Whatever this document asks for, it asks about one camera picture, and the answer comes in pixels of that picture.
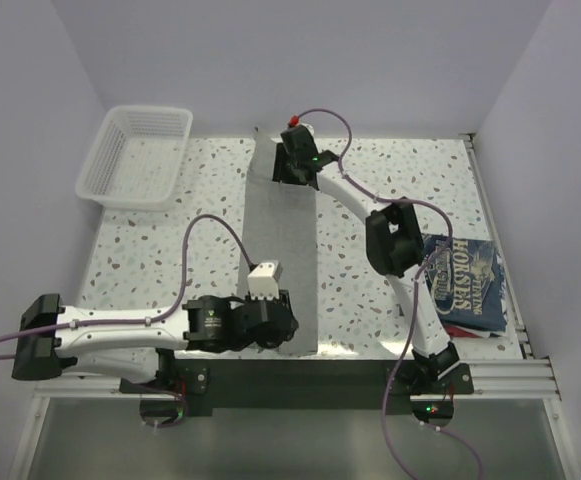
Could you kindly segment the grey tank top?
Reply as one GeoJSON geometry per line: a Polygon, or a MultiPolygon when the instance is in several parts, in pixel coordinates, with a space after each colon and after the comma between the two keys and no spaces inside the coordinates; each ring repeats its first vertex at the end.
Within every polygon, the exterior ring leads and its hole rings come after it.
{"type": "Polygon", "coordinates": [[[253,261],[277,260],[282,268],[279,285],[289,292],[299,328],[278,351],[314,354],[319,324],[316,192],[274,182],[277,143],[260,127],[254,129],[254,141],[245,176],[241,239],[253,261]]]}

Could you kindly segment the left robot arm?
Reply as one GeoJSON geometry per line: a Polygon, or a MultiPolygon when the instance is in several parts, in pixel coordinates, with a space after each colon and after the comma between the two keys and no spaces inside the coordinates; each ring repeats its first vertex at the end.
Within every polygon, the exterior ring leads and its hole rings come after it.
{"type": "Polygon", "coordinates": [[[276,349],[299,327],[287,292],[272,299],[205,295],[171,312],[88,310],[63,305],[57,294],[38,297],[23,313],[12,377],[58,378],[66,370],[94,373],[170,390],[179,350],[219,354],[251,345],[276,349]]]}

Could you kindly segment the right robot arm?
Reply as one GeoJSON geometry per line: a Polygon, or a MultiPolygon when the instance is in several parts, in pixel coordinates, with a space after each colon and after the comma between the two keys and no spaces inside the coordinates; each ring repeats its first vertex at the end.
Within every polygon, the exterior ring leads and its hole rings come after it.
{"type": "Polygon", "coordinates": [[[415,207],[439,209],[420,200],[388,199],[372,193],[344,169],[339,156],[320,151],[309,129],[297,121],[281,133],[273,180],[310,186],[337,200],[363,222],[370,266],[388,280],[403,312],[411,317],[408,338],[417,366],[416,382],[426,392],[439,392],[450,382],[451,371],[460,360],[427,290],[424,272],[447,245],[425,254],[415,207]]]}

